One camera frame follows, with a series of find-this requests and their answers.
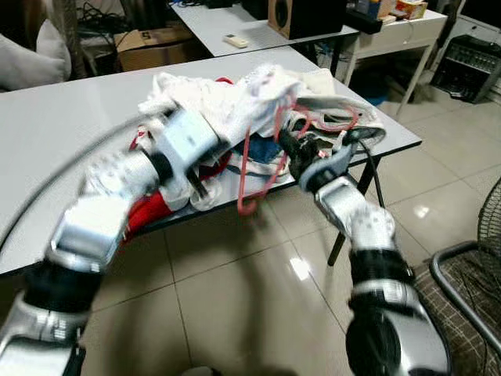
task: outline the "fan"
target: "fan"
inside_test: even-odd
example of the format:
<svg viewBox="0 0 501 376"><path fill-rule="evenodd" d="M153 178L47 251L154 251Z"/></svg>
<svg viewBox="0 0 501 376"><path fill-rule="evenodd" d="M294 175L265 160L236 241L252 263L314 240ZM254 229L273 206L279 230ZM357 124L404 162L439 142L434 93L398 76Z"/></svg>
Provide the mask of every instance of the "fan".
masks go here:
<svg viewBox="0 0 501 376"><path fill-rule="evenodd" d="M485 272L501 291L501 179L494 185L478 215L478 250Z"/></svg>

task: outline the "cardboard box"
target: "cardboard box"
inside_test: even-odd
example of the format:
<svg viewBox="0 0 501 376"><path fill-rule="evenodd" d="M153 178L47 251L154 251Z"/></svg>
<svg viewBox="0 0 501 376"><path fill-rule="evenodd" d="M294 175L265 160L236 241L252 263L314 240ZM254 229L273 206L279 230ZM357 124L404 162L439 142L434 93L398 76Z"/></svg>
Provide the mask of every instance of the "cardboard box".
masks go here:
<svg viewBox="0 0 501 376"><path fill-rule="evenodd" d="M424 17L427 7L427 2L420 2L416 0L398 0L395 9L405 12L404 18L407 20L417 20L418 18Z"/></svg>
<svg viewBox="0 0 501 376"><path fill-rule="evenodd" d="M210 57L193 34L181 23L156 30L115 35L118 58L124 71L136 71L185 63Z"/></svg>

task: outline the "black wire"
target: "black wire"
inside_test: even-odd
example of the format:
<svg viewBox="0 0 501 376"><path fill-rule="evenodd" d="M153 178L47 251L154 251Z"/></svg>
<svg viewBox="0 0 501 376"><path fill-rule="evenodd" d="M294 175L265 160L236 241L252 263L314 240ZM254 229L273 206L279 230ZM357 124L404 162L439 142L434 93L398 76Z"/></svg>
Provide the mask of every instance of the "black wire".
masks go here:
<svg viewBox="0 0 501 376"><path fill-rule="evenodd" d="M371 169L373 170L374 184L376 185L376 192L377 192L377 200L379 201L379 205L382 208L384 208L383 193L381 192L381 185L379 183L379 175L377 174L377 169L376 169L376 165L374 164L373 155L370 153L369 148L362 140L359 140L359 143L360 143L360 145L362 145L364 151L366 152L367 159L369 160L369 165L370 165Z"/></svg>
<svg viewBox="0 0 501 376"><path fill-rule="evenodd" d="M133 125L137 126L138 123L144 118L145 118L144 116L134 117L126 121L124 124L120 125L118 128L114 128L108 133L105 133L103 137L101 137L94 143L87 146L85 149L83 149L82 152L77 154L77 156L75 156L73 159L68 161L62 167L57 169L44 182L42 182L42 184L38 186L38 188L30 195L30 197L26 201L24 201L23 205L21 206L21 209L16 213L16 216L7 227L7 231L5 232L5 235L2 237L2 241L0 242L0 254L2 253L2 250L5 244L7 243L7 240L10 238L10 235L16 228L19 221L24 217L24 215L30 209L31 205L41 196L42 193L45 192L45 190L47 190L47 188L49 188L58 178L60 178L64 173L66 173L66 171L68 171L70 168L75 166L79 161L87 157L92 151L103 145L109 139L131 128Z"/></svg>

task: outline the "black table leg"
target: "black table leg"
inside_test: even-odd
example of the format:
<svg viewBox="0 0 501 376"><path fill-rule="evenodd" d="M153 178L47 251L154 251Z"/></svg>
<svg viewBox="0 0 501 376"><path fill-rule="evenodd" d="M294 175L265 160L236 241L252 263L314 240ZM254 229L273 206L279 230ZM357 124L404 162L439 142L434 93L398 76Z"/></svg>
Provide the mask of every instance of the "black table leg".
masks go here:
<svg viewBox="0 0 501 376"><path fill-rule="evenodd" d="M337 63L339 62L339 56L341 55L341 50L343 49L344 38L335 38L334 47L332 51L332 60L330 61L330 73L332 77L336 77Z"/></svg>
<svg viewBox="0 0 501 376"><path fill-rule="evenodd" d="M381 158L373 157L373 160L374 160L374 166L377 168ZM359 184L357 184L357 189L364 196L367 190L369 189L369 185L370 182L373 180L373 177L374 177L373 170L370 167L370 164L366 163L366 166L363 169L362 177L360 178ZM337 235L336 242L334 243L332 251L330 252L329 259L327 260L327 264L329 266L333 266L334 263L336 262L337 256L339 255L339 252L343 248L344 240L345 236L342 233L339 233Z"/></svg>

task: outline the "white table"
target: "white table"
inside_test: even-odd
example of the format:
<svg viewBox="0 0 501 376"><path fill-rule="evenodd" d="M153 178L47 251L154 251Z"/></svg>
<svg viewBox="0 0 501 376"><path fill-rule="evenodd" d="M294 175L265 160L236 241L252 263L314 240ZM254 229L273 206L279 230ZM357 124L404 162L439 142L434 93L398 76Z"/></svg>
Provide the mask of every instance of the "white table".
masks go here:
<svg viewBox="0 0 501 376"><path fill-rule="evenodd" d="M318 69L292 48L282 47L0 94L4 125L0 149L0 233L4 233L18 207L47 176L103 133L137 114L137 104L150 91L154 74L167 71L237 80L261 63L279 63L286 69L302 72ZM340 82L336 83L336 89L340 94L359 98ZM421 142L396 121L381 112L379 115L387 137L373 150L377 160ZM29 266L43 257L63 209L75 198L85 167L99 155L126 148L134 134L131 128L108 142L63 176L34 204L0 254L0 274ZM357 156L353 164L364 160ZM223 174L224 194L219 205L234 202L238 180L237 174ZM251 179L247 186L253 189L262 183ZM185 208L169 220L202 214ZM163 221L157 226L166 224Z"/></svg>
<svg viewBox="0 0 501 376"><path fill-rule="evenodd" d="M424 17L418 20L402 20L390 23L384 25L381 31L376 34L369 35L360 33L359 37L348 49L351 54L351 59L344 78L344 84L346 86L349 85L358 59L397 51L406 51L409 49L425 48L413 78L409 83L409 87L398 108L398 118L402 113L403 107L409 102L409 98L416 87L421 73L423 73L424 65L428 57L430 57L431 51L442 32L446 20L447 17L443 14L427 10Z"/></svg>
<svg viewBox="0 0 501 376"><path fill-rule="evenodd" d="M235 4L231 8L217 9L209 9L205 5L183 7L174 4L172 9L213 56L233 55L328 38L343 38L359 33L344 25L338 33L287 39L268 26L267 20L253 18L248 11L242 8L241 4ZM249 42L248 46L244 49L238 49L229 45L222 40L227 34L234 34L246 39Z"/></svg>

